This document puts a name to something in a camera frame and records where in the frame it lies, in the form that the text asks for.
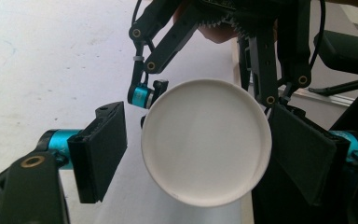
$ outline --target screw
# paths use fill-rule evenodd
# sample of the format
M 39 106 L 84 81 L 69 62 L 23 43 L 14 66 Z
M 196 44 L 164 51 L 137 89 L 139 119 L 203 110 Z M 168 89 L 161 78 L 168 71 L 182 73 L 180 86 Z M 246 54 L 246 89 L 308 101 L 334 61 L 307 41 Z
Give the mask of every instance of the screw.
M 132 35 L 135 37 L 139 37 L 139 36 L 141 36 L 141 31 L 138 29 L 135 29 L 132 31 Z

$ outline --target robotic hand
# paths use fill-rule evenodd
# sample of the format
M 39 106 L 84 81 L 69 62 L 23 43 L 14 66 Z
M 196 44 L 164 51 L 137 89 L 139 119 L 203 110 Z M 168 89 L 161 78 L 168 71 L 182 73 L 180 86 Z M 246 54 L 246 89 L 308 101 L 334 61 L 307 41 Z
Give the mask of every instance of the robotic hand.
M 0 174 L 0 223 L 70 223 L 59 169 L 73 170 L 81 203 L 102 201 L 127 149 L 124 103 L 95 110 L 84 130 L 48 130 Z
M 148 88 L 149 74 L 159 74 L 200 25 L 212 27 L 225 22 L 234 27 L 241 44 L 241 84 L 247 90 L 252 72 L 255 99 L 266 107 L 278 102 L 278 87 L 286 84 L 286 99 L 298 88 L 310 84 L 308 41 L 310 1 L 307 0 L 194 0 L 170 31 L 155 47 L 153 38 L 163 28 L 181 0 L 155 0 L 133 22 L 129 35 L 136 47 L 128 102 L 142 108 L 150 106 L 167 90 L 167 80 L 156 80 Z M 279 20 L 278 45 L 282 79 L 277 81 L 273 23 Z M 150 48 L 145 59 L 144 47 Z

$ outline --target white plate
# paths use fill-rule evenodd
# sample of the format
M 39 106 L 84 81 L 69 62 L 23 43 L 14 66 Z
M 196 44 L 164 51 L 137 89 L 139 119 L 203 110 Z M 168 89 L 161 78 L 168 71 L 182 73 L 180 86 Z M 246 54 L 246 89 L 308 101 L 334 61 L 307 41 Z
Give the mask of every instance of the white plate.
M 215 79 L 165 92 L 146 116 L 142 151 L 148 172 L 173 198 L 196 206 L 231 203 L 269 164 L 267 118 L 247 91 Z

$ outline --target gray floor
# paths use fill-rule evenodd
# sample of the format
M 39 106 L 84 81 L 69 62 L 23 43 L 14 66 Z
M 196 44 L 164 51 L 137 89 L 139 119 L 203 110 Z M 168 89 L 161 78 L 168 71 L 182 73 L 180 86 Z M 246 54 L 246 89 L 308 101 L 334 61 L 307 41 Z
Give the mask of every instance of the gray floor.
M 45 131 L 83 129 L 100 105 L 126 101 L 135 53 L 128 38 L 134 6 L 134 0 L 0 1 L 0 172 L 33 150 Z M 326 29 L 358 35 L 352 24 L 358 23 L 358 9 L 331 4 L 327 9 Z M 318 2 L 312 1 L 312 38 L 318 22 Z M 230 42 L 215 45 L 195 33 L 158 78 L 167 78 L 170 87 L 202 77 L 236 82 L 233 50 Z M 318 59 L 311 86 L 357 78 L 331 71 Z M 300 92 L 291 104 L 327 129 L 346 108 L 330 101 Z M 73 223 L 252 223 L 244 202 L 194 208 L 159 189 L 139 145 L 139 120 L 147 111 L 125 106 L 129 147 L 103 203 L 80 204 L 72 171 L 61 171 Z

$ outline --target white surface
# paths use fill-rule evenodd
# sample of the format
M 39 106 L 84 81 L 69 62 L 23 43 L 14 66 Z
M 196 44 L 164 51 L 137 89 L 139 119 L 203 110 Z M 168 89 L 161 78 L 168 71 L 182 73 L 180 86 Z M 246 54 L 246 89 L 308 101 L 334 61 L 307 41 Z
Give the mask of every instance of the white surface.
M 0 172 L 33 150 L 45 131 L 83 129 L 99 106 L 127 101 L 135 3 L 0 0 Z M 196 33 L 150 82 L 166 78 L 170 88 L 195 77 L 231 82 L 229 43 L 215 45 Z M 61 171 L 72 223 L 241 223 L 239 201 L 199 209 L 166 196 L 142 159 L 140 119 L 147 111 L 128 104 L 125 110 L 129 146 L 102 203 L 80 204 L 73 172 Z
M 147 170 L 181 202 L 209 207 L 252 190 L 269 164 L 272 140 L 254 97 L 233 84 L 196 79 L 153 104 L 142 130 Z

